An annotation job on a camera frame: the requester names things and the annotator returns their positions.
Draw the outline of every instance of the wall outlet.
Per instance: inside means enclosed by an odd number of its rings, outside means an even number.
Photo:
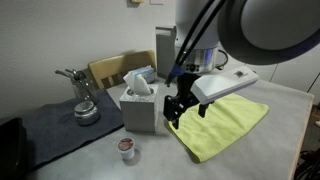
[[[151,5],[163,5],[163,0],[150,0]]]
[[[132,3],[143,3],[144,0],[131,0]]]

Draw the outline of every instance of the red coffee pod label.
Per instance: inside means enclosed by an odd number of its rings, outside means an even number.
[[[126,150],[130,149],[132,146],[133,146],[133,141],[130,138],[124,138],[118,144],[118,148],[121,151],[126,151]]]

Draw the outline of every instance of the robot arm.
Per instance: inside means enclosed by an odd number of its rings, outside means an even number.
[[[320,42],[319,6],[319,0],[177,0],[175,46],[185,53],[185,62],[176,61],[167,79],[170,84],[178,76],[178,93],[165,97],[165,117],[178,128],[179,117],[189,107],[200,103],[199,115],[204,117],[208,104],[257,81],[258,76],[246,67],[203,75],[215,67],[219,41],[234,58],[257,65],[280,63],[312,49]],[[219,18],[212,21],[215,11]],[[188,37],[201,13],[196,35]],[[208,28],[201,32],[207,20]]]

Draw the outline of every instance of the tissue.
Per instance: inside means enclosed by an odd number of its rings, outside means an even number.
[[[147,96],[151,94],[150,88],[141,74],[135,75],[130,71],[123,79],[136,95]]]
[[[135,75],[141,74],[147,83],[152,83],[155,80],[156,73],[151,66],[142,67],[139,69],[132,70]]]

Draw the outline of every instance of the white cabinet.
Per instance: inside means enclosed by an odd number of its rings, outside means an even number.
[[[320,71],[319,60],[320,46],[317,46],[302,56],[278,64],[271,82],[307,92]]]
[[[167,77],[175,61],[175,33],[170,28],[156,28],[157,72],[160,77]]]

